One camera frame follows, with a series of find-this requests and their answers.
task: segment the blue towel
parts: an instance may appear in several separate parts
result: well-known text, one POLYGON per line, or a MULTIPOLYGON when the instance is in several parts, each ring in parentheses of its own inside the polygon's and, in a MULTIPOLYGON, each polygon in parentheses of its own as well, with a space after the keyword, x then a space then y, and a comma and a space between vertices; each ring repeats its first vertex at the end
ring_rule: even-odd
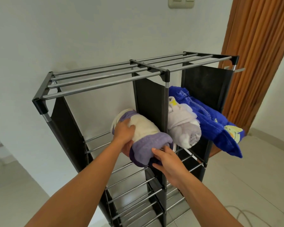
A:
POLYGON ((220 112, 190 96, 186 88, 171 86, 169 96, 173 96, 178 103, 188 104, 193 109, 198 116, 203 137, 213 141, 222 151, 242 158, 238 143, 244 137, 243 129, 229 122, 220 112))

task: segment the tiled floor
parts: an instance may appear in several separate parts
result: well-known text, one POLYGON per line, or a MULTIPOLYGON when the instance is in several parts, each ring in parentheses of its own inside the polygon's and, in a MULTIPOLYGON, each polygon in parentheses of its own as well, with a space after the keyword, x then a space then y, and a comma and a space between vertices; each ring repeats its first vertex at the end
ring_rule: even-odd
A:
MULTIPOLYGON (((243 159, 224 152, 210 158, 203 183, 244 226, 284 226, 284 151, 256 137, 240 143, 243 159)), ((183 202, 169 214, 188 209, 183 202)), ((191 211, 176 220, 177 227, 200 226, 191 211)))

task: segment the right hand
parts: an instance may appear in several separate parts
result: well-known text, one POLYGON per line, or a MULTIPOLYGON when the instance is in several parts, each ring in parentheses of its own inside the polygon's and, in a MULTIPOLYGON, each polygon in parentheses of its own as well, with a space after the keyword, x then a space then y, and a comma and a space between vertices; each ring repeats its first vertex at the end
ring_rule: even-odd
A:
POLYGON ((163 150, 155 148, 151 149, 155 157, 162 162, 162 165, 153 163, 153 167, 161 171, 170 184, 179 188, 181 186, 181 179, 189 173, 179 157, 167 146, 163 150))

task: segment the wall switch plate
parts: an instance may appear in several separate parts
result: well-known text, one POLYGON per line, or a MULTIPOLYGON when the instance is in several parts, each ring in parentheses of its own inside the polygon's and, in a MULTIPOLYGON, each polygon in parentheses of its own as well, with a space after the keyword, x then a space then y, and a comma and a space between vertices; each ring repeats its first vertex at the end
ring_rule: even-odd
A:
POLYGON ((170 9, 191 9, 195 5, 195 0, 168 0, 170 9))

